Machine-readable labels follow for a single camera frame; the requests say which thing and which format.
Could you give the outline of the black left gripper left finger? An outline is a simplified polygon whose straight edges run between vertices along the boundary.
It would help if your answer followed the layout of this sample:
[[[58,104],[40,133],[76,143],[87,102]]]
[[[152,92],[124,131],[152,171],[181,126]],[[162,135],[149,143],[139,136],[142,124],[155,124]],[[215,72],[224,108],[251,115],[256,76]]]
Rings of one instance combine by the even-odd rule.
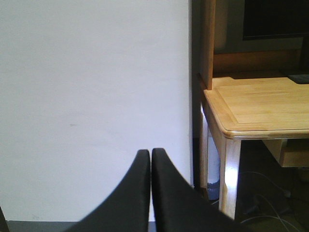
[[[113,192],[68,232],[146,232],[150,207],[150,154],[138,150]]]

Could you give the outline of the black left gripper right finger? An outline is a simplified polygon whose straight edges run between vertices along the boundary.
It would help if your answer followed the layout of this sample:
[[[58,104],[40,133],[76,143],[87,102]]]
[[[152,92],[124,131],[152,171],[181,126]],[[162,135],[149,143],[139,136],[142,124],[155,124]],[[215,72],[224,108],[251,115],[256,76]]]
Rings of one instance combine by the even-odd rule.
[[[178,172],[163,148],[152,150],[152,198],[159,232],[242,232],[196,192]]]

